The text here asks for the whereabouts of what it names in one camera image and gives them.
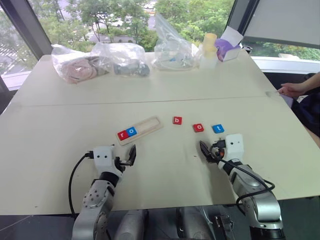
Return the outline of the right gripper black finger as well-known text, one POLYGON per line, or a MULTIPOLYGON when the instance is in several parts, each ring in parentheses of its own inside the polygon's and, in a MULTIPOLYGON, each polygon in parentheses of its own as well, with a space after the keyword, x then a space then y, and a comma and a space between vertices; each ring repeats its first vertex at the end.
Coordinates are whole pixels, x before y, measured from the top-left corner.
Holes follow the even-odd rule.
POLYGON ((209 150, 208 146, 203 142, 199 141, 199 146, 202 154, 204 155, 206 161, 208 163, 216 163, 216 158, 212 155, 211 151, 209 150))

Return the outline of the person's bare hand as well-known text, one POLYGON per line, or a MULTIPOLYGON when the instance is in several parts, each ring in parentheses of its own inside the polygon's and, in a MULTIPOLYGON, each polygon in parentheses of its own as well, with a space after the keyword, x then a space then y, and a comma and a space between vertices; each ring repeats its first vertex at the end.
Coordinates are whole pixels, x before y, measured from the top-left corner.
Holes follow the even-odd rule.
POLYGON ((287 97, 295 98, 302 96, 306 91, 301 83, 284 83, 278 92, 287 97))

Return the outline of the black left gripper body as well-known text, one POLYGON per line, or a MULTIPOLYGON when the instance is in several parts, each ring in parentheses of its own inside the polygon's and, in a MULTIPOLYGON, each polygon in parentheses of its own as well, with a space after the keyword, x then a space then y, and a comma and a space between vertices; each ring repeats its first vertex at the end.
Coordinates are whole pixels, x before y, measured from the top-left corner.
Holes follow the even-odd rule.
POLYGON ((123 173, 125 171, 126 167, 124 165, 121 165, 121 161, 120 161, 119 156, 115 157, 114 164, 115 164, 116 169, 118 169, 121 173, 123 173))

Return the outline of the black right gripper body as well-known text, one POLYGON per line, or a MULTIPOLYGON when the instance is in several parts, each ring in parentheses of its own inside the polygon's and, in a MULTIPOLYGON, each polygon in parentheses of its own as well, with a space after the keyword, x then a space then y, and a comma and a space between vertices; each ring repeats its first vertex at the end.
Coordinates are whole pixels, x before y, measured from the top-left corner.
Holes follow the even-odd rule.
POLYGON ((214 163, 218 163, 224 158, 225 148, 226 148, 226 141, 223 139, 216 141, 210 146, 209 152, 214 163))

